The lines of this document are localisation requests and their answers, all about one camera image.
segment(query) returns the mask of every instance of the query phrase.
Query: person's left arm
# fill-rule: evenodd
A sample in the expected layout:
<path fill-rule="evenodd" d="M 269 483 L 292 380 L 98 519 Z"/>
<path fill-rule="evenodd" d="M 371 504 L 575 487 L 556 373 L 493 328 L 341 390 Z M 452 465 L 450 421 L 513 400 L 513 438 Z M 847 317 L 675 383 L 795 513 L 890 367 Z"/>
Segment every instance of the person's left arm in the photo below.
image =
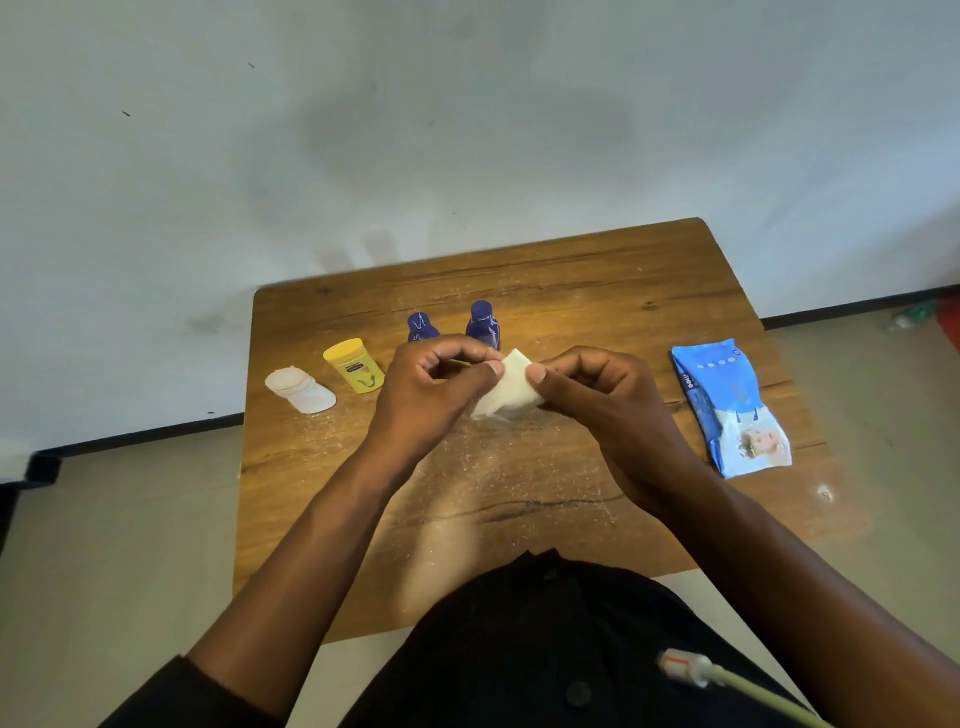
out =
<path fill-rule="evenodd" d="M 466 336 L 397 349 L 363 444 L 190 650 L 193 665 L 286 719 L 387 502 L 460 414 L 493 388 L 502 358 Z"/>

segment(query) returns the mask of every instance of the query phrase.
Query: person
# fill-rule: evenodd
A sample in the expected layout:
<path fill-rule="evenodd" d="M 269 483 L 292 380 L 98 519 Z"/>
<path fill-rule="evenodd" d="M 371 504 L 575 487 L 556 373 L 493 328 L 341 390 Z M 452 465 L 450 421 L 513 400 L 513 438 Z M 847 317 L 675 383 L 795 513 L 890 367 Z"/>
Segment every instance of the person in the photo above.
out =
<path fill-rule="evenodd" d="M 361 446 L 187 655 L 103 725 L 283 725 L 387 502 L 493 388 L 502 358 L 466 336 L 397 349 Z M 673 532 L 824 719 L 957 725 L 960 668 L 715 474 L 643 361 L 576 347 L 526 374 L 545 406 L 586 428 L 623 493 Z M 794 724 L 733 690 L 667 679 L 656 662 L 670 647 L 789 697 L 663 586 L 548 551 L 438 602 L 342 725 Z"/>

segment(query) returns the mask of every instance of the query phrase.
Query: yellow jar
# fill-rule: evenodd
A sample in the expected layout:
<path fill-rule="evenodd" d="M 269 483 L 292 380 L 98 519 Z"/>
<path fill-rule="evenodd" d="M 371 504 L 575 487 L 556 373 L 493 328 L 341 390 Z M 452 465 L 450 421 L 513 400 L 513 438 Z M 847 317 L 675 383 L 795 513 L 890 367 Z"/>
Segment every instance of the yellow jar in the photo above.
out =
<path fill-rule="evenodd" d="M 372 392 L 383 386 L 383 372 L 376 366 L 360 339 L 334 344 L 324 352 L 326 359 L 347 380 L 354 392 Z"/>

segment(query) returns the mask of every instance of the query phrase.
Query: yellow lid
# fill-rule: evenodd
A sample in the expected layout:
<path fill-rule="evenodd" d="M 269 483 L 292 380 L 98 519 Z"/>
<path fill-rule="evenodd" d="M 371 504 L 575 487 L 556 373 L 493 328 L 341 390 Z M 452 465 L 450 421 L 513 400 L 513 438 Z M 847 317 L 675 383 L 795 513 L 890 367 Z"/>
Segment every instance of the yellow lid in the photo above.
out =
<path fill-rule="evenodd" d="M 348 361 L 355 356 L 366 353 L 366 351 L 363 346 L 363 341 L 360 339 L 348 339 L 347 341 L 341 341 L 339 344 L 334 344 L 327 349 L 324 352 L 324 359 L 331 364 L 336 364 L 341 361 Z"/>

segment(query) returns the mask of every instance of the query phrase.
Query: forearm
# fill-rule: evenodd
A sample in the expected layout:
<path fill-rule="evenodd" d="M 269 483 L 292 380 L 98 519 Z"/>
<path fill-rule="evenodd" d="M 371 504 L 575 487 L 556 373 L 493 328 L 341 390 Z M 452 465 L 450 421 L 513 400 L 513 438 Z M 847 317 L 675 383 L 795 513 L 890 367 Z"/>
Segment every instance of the forearm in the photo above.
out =
<path fill-rule="evenodd" d="M 189 652 L 261 710 L 287 717 L 353 582 L 400 468 L 355 452 Z"/>
<path fill-rule="evenodd" d="M 948 725 L 960 670 L 713 473 L 659 514 L 825 718 Z"/>

